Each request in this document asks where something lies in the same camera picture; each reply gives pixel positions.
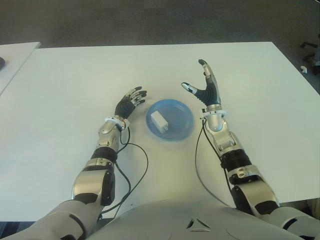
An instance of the white small object on floor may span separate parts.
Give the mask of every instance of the white small object on floor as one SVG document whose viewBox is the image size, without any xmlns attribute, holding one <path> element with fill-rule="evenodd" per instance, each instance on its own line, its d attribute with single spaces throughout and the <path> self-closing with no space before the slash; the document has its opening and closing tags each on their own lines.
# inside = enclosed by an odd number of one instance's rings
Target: white small object on floor
<svg viewBox="0 0 320 240">
<path fill-rule="evenodd" d="M 155 111 L 151 113 L 151 120 L 161 134 L 164 134 L 168 131 L 168 122 L 164 119 L 160 112 Z"/>
<path fill-rule="evenodd" d="M 308 73 L 307 68 L 305 66 L 300 66 L 300 69 L 303 74 Z"/>
</svg>

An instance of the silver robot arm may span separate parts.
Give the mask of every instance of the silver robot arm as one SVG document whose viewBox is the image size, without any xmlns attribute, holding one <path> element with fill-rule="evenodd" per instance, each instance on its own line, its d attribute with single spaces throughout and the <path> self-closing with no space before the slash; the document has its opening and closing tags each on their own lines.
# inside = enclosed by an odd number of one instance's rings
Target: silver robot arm
<svg viewBox="0 0 320 240">
<path fill-rule="evenodd" d="M 201 110 L 201 118 L 212 137 L 221 167 L 227 171 L 228 181 L 233 185 L 231 195 L 236 208 L 298 236 L 306 236 L 305 239 L 313 239 L 320 232 L 320 222 L 292 207 L 280 207 L 267 181 L 251 163 L 236 135 L 229 131 L 211 68 L 204 60 L 199 63 L 204 69 L 206 89 L 199 90 L 186 82 L 181 85 L 206 105 Z"/>
<path fill-rule="evenodd" d="M 14 240 L 83 240 L 92 232 L 105 206 L 115 198 L 114 165 L 120 132 L 129 126 L 128 117 L 145 102 L 147 91 L 136 87 L 128 92 L 99 129 L 99 139 L 91 159 L 74 181 L 72 199 L 62 202 L 29 228 L 8 236 Z"/>
</svg>

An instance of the floor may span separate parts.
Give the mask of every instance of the floor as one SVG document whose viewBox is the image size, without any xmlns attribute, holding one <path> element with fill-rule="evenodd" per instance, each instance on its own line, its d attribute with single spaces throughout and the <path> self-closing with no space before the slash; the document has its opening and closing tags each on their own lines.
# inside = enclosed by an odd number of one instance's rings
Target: floor
<svg viewBox="0 0 320 240">
<path fill-rule="evenodd" d="M 271 41 L 300 69 L 308 66 L 302 58 L 315 51 L 300 44 L 319 44 L 319 32 L 320 3 L 315 0 L 0 0 L 0 45 Z M 311 71 L 303 76 L 320 93 L 319 76 Z M 0 222 L 0 237 L 30 224 Z"/>
</svg>

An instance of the white tabletop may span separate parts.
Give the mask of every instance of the white tabletop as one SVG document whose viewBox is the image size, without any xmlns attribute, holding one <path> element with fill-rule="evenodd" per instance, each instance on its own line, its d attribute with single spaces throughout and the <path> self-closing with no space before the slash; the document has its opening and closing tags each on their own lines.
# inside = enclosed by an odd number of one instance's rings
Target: white tabletop
<svg viewBox="0 0 320 240">
<path fill-rule="evenodd" d="M 180 86 L 205 87 L 199 58 L 215 74 L 230 129 L 279 201 L 319 197 L 320 97 L 273 43 L 48 48 L 32 53 L 0 97 L 0 221 L 35 221 L 70 199 L 104 117 L 136 86 L 148 97 L 129 118 L 131 140 L 146 150 L 150 164 L 120 213 L 156 200 L 213 199 L 194 167 L 204 105 Z M 166 142 L 148 130 L 146 113 L 161 99 L 191 109 L 194 128 L 185 140 Z M 146 167 L 134 146 L 118 163 L 133 185 Z M 204 136 L 198 164 L 208 188 L 233 206 Z M 115 204 L 126 191 L 116 172 Z"/>
<path fill-rule="evenodd" d="M 33 50 L 39 46 L 40 42 L 0 45 L 0 57 L 5 60 L 5 66 L 0 70 L 0 95 Z"/>
</svg>

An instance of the blue bowl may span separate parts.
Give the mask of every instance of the blue bowl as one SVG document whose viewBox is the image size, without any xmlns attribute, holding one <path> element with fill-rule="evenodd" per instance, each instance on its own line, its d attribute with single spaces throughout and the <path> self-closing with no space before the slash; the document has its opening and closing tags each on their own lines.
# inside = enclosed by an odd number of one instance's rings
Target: blue bowl
<svg viewBox="0 0 320 240">
<path fill-rule="evenodd" d="M 151 114 L 158 111 L 168 122 L 168 131 L 161 134 L 151 120 Z M 153 104 L 145 117 L 148 128 L 159 138 L 178 141 L 190 135 L 194 126 L 194 117 L 190 109 L 180 101 L 164 99 Z"/>
</svg>

